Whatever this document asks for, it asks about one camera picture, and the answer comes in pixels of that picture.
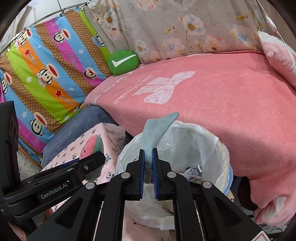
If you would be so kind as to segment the person's left hand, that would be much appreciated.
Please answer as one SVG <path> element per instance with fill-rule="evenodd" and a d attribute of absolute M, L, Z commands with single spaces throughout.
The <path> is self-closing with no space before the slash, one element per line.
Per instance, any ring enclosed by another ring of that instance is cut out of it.
<path fill-rule="evenodd" d="M 27 234 L 20 227 L 16 226 L 12 222 L 8 222 L 8 224 L 21 241 L 27 241 Z"/>

